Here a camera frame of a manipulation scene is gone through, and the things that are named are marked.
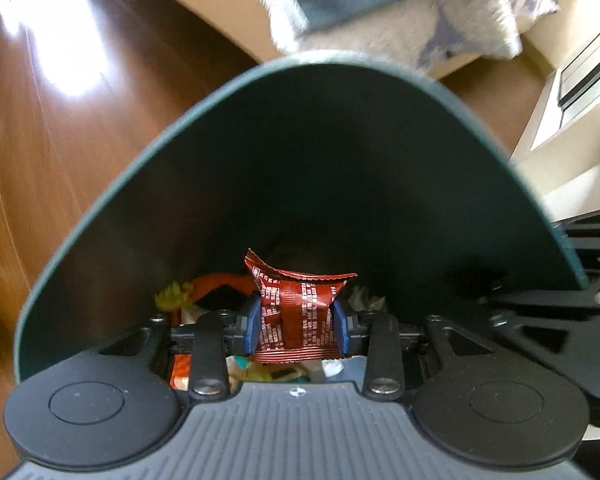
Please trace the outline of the beige snack bar wrapper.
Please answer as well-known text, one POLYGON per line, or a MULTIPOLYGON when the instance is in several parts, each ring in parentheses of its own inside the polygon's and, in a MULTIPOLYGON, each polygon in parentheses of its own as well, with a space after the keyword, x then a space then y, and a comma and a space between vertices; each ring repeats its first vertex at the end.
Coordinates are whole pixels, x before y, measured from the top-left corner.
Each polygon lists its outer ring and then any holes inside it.
POLYGON ((268 365, 265 375, 269 382, 304 382, 306 370, 294 364, 268 365))

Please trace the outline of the grey white paper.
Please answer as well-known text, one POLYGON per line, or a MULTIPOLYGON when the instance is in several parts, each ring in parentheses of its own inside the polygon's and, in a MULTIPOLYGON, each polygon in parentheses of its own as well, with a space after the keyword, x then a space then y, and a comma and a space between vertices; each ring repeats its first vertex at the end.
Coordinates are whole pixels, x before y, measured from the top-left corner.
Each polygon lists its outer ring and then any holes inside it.
POLYGON ((349 304, 355 312, 386 312, 386 298, 374 296, 366 286, 354 285, 349 304))

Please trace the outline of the bed with orange bedspread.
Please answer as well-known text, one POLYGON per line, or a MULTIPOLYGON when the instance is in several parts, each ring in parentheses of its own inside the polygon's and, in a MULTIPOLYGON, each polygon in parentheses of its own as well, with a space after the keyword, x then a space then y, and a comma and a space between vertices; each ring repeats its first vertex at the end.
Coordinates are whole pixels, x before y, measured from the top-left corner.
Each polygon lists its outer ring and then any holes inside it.
POLYGON ((442 76, 475 58, 510 60, 558 0, 176 0, 261 61, 309 50, 391 58, 442 76))

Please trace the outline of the dark red snack wrapper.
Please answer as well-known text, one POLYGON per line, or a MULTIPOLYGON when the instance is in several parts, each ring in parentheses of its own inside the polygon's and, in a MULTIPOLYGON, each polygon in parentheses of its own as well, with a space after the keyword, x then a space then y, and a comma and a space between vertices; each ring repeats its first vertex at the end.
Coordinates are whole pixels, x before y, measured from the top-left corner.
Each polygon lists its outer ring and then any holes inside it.
POLYGON ((251 250, 245 264, 261 299, 261 330, 251 359, 262 364, 338 359, 330 305, 357 275, 279 270, 251 250))

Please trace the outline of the orange foam fruit net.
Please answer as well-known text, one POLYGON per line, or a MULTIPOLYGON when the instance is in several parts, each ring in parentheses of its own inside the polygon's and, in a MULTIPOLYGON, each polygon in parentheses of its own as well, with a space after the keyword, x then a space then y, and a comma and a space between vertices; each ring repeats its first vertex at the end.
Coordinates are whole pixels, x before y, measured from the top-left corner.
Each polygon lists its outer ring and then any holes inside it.
POLYGON ((177 354, 173 359, 170 385, 175 390, 186 391, 188 389, 190 372, 190 355, 177 354))

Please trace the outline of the dark teal trash bin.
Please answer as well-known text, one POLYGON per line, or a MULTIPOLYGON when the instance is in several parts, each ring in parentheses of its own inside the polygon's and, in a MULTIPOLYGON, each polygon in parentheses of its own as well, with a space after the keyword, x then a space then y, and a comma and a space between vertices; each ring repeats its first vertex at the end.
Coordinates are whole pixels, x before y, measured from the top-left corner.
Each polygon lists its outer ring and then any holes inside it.
POLYGON ((442 84, 354 52, 260 65, 205 98, 102 193, 47 263, 18 380, 145 322, 156 292, 272 266, 355 273, 397 318, 585 270, 488 127, 442 84))

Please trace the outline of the white nightstand shelf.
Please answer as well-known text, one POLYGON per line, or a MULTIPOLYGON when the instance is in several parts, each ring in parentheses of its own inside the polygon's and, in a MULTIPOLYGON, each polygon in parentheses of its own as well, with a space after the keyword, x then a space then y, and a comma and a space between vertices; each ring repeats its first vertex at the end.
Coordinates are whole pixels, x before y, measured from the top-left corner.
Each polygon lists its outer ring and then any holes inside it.
POLYGON ((600 0, 559 0, 528 32, 550 64, 513 162, 555 219, 600 209, 600 0))

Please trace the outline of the white purple biscuit package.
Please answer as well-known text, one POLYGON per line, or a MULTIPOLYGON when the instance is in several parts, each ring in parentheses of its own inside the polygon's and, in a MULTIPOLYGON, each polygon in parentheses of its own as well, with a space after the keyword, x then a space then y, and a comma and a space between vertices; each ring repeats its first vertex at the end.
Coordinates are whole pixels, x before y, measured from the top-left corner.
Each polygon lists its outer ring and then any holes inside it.
POLYGON ((366 370, 366 357, 349 359, 314 360, 303 363, 310 382, 355 382, 362 385, 366 370))

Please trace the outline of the white teal tissue pack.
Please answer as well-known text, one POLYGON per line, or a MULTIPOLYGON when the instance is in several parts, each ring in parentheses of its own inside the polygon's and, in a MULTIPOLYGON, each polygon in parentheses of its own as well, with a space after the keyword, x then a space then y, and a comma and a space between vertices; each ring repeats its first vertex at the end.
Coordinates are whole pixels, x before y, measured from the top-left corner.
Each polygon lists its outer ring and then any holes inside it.
POLYGON ((231 375, 245 376, 249 372, 252 362, 244 356, 229 356, 226 359, 226 364, 231 375))

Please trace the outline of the red plastic bag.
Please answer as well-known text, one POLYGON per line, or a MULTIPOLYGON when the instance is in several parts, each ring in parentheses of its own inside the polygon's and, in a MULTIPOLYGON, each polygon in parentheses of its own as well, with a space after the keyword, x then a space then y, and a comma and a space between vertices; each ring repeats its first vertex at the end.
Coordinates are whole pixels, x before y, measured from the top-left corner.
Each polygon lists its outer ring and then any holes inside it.
POLYGON ((193 286, 192 299, 194 304, 187 309, 179 310, 180 320, 184 324, 196 323, 201 315, 207 313, 207 310, 198 306, 198 302, 222 287, 228 287, 245 296, 250 296, 257 289, 250 275, 231 273, 204 274, 198 276, 198 278, 194 278, 190 282, 193 286))

